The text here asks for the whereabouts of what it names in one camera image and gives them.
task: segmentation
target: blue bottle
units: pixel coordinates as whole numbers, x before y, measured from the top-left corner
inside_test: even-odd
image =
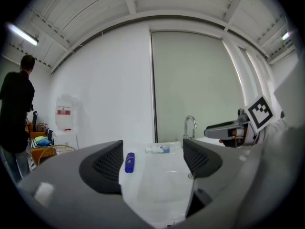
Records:
[[[125,160],[125,172],[132,173],[134,168],[134,153],[129,153]]]

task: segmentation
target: black shirt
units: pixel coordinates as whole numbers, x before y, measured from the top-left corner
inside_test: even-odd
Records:
[[[25,71],[5,76],[0,91],[0,145],[10,152],[22,152],[27,146],[25,119],[31,111],[34,93]]]

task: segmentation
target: red label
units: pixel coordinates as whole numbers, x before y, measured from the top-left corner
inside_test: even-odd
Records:
[[[70,115],[71,111],[70,110],[57,110],[58,115]]]

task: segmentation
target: wire basket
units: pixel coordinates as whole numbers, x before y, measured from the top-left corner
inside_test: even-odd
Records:
[[[47,160],[48,158],[50,158],[52,156],[60,155],[60,154],[67,153],[67,152],[70,152],[73,150],[75,150],[75,148],[66,146],[66,145],[50,146],[41,153],[37,165],[39,166],[42,162],[44,162],[45,160]]]

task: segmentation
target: person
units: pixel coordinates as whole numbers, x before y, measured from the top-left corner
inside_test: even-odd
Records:
[[[29,81],[35,59],[25,55],[20,72],[9,72],[0,90],[0,154],[9,175],[18,183],[30,172],[26,148],[28,134],[25,131],[27,112],[31,111],[34,87]]]

